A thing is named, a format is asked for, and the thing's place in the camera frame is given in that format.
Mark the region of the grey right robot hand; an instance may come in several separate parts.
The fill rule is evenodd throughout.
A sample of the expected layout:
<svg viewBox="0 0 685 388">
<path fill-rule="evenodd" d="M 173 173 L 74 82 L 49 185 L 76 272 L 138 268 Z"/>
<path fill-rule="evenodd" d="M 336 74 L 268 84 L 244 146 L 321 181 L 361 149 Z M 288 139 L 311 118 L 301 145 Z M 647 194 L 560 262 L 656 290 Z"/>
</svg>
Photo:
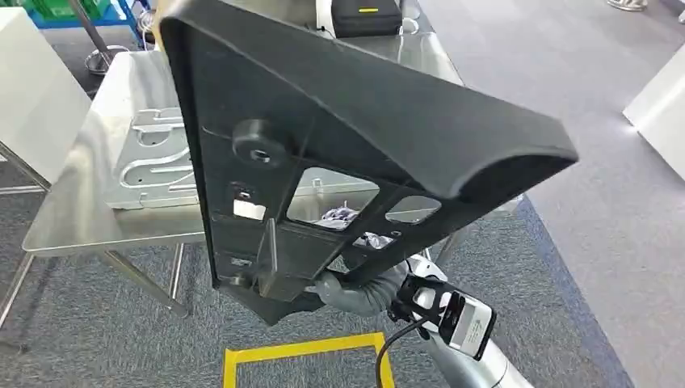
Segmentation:
<svg viewBox="0 0 685 388">
<path fill-rule="evenodd" d="M 348 207 L 328 210 L 315 225 L 342 229 L 354 221 L 359 211 Z M 364 232 L 358 238 L 364 247 L 380 249 L 391 242 L 391 238 Z M 359 287 L 344 285 L 332 272 L 323 272 L 315 281 L 315 293 L 321 301 L 341 311 L 371 317 L 387 310 L 398 290 L 409 274 L 407 262 L 399 263 Z"/>
</svg>

